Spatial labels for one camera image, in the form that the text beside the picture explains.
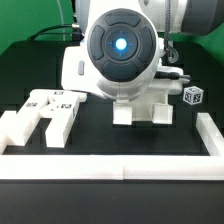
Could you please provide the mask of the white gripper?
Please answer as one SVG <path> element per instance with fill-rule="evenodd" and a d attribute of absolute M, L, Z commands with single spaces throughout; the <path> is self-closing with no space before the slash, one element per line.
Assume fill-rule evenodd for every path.
<path fill-rule="evenodd" d="M 64 52 L 61 85 L 64 90 L 90 92 L 95 95 L 142 95 L 146 90 L 163 91 L 170 95 L 182 92 L 183 70 L 161 66 L 159 55 L 131 81 L 111 81 L 91 62 L 83 47 L 67 47 Z"/>

